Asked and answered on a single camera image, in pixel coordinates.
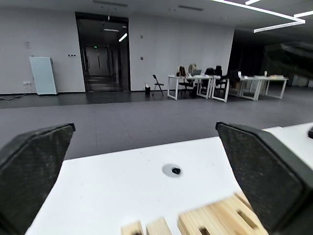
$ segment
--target ceiling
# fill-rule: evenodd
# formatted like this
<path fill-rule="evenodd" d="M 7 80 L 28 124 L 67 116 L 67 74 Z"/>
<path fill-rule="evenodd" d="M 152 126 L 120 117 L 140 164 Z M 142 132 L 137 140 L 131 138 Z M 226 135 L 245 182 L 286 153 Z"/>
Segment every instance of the ceiling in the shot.
<path fill-rule="evenodd" d="M 118 44 L 118 39 L 127 33 L 127 29 L 123 28 L 123 26 L 126 27 L 124 23 L 79 20 L 78 24 L 79 32 L 87 46 L 95 44 L 98 46 Z M 104 31 L 104 29 L 114 29 L 119 32 Z"/>
<path fill-rule="evenodd" d="M 87 12 L 102 15 L 130 17 L 133 14 L 145 14 L 207 22 L 211 24 L 235 27 L 238 32 L 245 32 L 254 39 L 278 37 L 288 41 L 313 41 L 313 15 L 303 17 L 306 24 L 260 32 L 250 36 L 255 28 L 291 22 L 277 16 L 252 11 L 211 0 L 98 0 L 127 4 L 112 6 L 94 3 L 93 0 L 0 0 L 0 7 L 30 7 L 62 11 Z M 244 4 L 246 0 L 229 0 Z M 178 8 L 179 5 L 203 8 L 203 11 Z M 251 6 L 293 16 L 294 14 L 313 11 L 313 0 L 261 0 Z"/>

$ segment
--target white wall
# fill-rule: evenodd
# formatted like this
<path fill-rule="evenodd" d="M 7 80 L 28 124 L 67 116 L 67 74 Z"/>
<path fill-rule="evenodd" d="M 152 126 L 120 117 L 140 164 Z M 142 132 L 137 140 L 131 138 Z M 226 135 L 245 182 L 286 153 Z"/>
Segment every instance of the white wall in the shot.
<path fill-rule="evenodd" d="M 59 92 L 85 91 L 74 12 L 0 9 L 0 94 L 30 92 L 23 81 L 33 81 L 32 55 L 53 59 Z"/>
<path fill-rule="evenodd" d="M 221 65 L 227 73 L 234 29 L 168 18 L 131 16 L 129 41 L 131 90 L 141 91 L 144 83 L 154 87 L 152 74 L 167 88 L 167 77 L 179 65 L 191 63 L 205 70 Z"/>

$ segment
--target wall switch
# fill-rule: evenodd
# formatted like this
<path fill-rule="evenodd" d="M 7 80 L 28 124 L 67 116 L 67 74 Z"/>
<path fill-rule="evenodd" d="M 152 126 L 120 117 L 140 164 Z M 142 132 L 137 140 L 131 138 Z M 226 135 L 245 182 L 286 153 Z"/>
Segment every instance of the wall switch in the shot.
<path fill-rule="evenodd" d="M 24 44 L 26 49 L 31 49 L 30 42 L 25 42 Z"/>

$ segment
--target ceiling vent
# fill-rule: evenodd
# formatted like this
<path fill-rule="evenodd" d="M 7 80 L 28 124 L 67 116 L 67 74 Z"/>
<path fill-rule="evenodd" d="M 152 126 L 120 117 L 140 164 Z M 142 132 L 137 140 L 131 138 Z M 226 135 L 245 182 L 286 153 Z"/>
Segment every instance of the ceiling vent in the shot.
<path fill-rule="evenodd" d="M 97 4 L 102 4 L 102 5 L 128 7 L 128 4 L 125 4 L 125 3 L 109 2 L 109 1 L 99 1 L 99 0 L 93 0 L 93 2 L 97 3 Z"/>
<path fill-rule="evenodd" d="M 184 5 L 179 5 L 179 8 L 183 9 L 188 9 L 188 10 L 194 10 L 194 11 L 203 11 L 203 8 L 198 8 L 198 7 L 193 7 L 193 6 L 184 6 Z"/>

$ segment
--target doorway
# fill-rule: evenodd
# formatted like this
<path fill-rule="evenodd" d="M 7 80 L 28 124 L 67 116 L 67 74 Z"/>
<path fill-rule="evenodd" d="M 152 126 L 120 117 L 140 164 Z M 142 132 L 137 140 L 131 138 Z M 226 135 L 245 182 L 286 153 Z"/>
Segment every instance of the doorway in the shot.
<path fill-rule="evenodd" d="M 76 13 L 86 92 L 130 91 L 128 19 Z"/>

